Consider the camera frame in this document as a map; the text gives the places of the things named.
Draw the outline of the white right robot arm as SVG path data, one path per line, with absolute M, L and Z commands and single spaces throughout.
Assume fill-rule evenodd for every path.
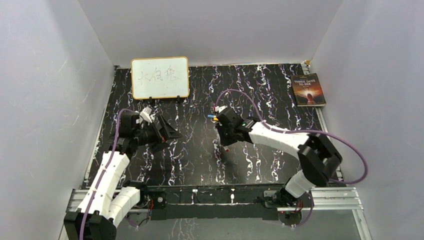
M 232 108 L 213 108 L 219 142 L 227 147 L 237 142 L 264 145 L 299 160 L 301 169 L 274 193 L 265 193 L 260 200 L 267 208 L 295 207 L 302 195 L 315 187 L 326 187 L 343 158 L 329 138 L 322 133 L 286 133 L 274 126 L 265 126 L 259 119 L 238 115 Z

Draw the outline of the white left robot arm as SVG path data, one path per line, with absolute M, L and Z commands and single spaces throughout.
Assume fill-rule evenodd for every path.
M 76 210 L 65 214 L 63 225 L 69 240 L 114 240 L 129 211 L 152 202 L 147 186 L 139 181 L 128 181 L 116 193 L 121 176 L 139 147 L 148 146 L 156 153 L 182 137 L 161 114 L 154 116 L 151 112 L 150 107 L 145 107 L 140 112 L 124 108 L 118 113 L 114 134 L 92 185 Z

